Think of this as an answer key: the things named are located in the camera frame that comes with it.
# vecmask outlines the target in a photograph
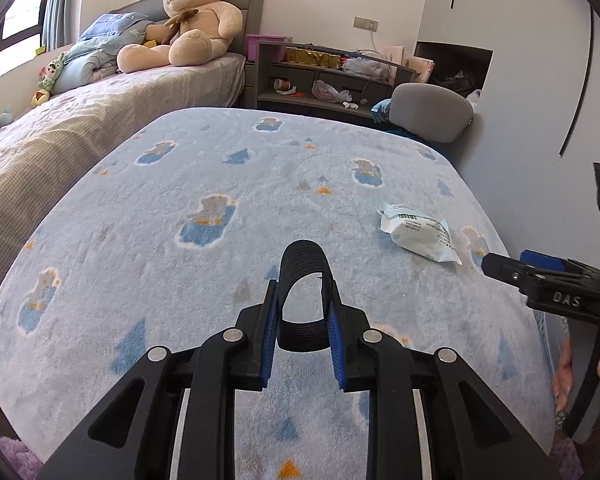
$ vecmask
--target human hand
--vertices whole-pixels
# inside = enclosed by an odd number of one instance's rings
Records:
[[[598,363],[598,376],[600,377],[600,362]],[[562,354],[558,370],[554,377],[552,391],[556,399],[555,411],[561,412],[567,407],[569,394],[573,388],[573,373],[571,372],[571,342],[565,339],[562,343]]]

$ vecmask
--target gray shelf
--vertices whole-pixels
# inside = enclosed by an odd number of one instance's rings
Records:
[[[372,118],[371,108],[369,108],[368,106],[360,106],[356,109],[345,108],[339,103],[328,103],[327,101],[320,101],[320,99],[316,99],[311,94],[307,95],[306,92],[304,92],[304,95],[302,97],[291,97],[290,95],[280,95],[276,91],[271,90],[258,95],[258,101],[288,103],[294,105],[309,106],[311,108],[323,108],[325,110],[335,110],[337,112],[344,112],[351,115],[357,115],[359,117],[364,117],[367,119]]]
[[[271,64],[272,64],[272,66],[283,66],[283,67],[288,67],[288,68],[307,68],[309,70],[317,70],[318,72],[328,72],[331,74],[345,75],[347,77],[351,77],[353,79],[360,79],[365,82],[370,80],[373,83],[376,83],[379,85],[385,85],[385,86],[388,86],[389,88],[391,88],[391,85],[387,81],[381,81],[379,79],[371,79],[368,76],[353,74],[351,72],[345,72],[344,70],[339,70],[337,68],[326,68],[323,66],[308,65],[305,63],[292,63],[289,61],[281,61],[280,63],[271,63]]]
[[[279,41],[259,41],[258,44],[272,45],[272,46],[284,46],[284,47],[292,46],[295,48],[305,48],[307,50],[315,50],[316,52],[326,52],[327,54],[335,54],[336,56],[341,56],[344,54],[345,56],[361,57],[363,59],[379,61],[380,63],[383,63],[385,65],[395,66],[396,68],[399,68],[401,70],[407,70],[408,72],[411,72],[413,74],[416,73],[415,70],[412,70],[411,68],[407,68],[403,65],[400,65],[397,63],[392,63],[391,61],[387,61],[385,59],[379,59],[377,57],[366,56],[365,54],[360,54],[359,52],[350,52],[349,50],[340,50],[337,48],[329,48],[327,46],[320,46],[320,45],[311,45],[311,44],[304,44],[304,43],[285,43],[285,42],[279,42]]]

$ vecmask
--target gray headboard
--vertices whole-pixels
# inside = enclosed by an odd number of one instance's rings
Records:
[[[243,54],[244,35],[257,34],[260,31],[260,20],[262,18],[262,4],[264,0],[223,0],[234,4],[242,11],[242,32],[238,34],[229,47],[229,52]],[[125,7],[112,10],[111,12],[142,12],[150,20],[161,22],[168,18],[162,7],[162,0],[139,0]]]

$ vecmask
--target gray chair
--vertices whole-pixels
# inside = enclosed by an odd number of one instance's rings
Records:
[[[425,83],[398,85],[389,121],[431,142],[452,142],[474,116],[471,103],[455,92]]]

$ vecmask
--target teddy bear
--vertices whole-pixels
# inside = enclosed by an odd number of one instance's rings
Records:
[[[118,67],[131,73],[159,66],[196,66],[222,56],[242,30],[240,9],[221,0],[162,0],[170,20],[146,28],[146,41],[124,46],[118,53]]]

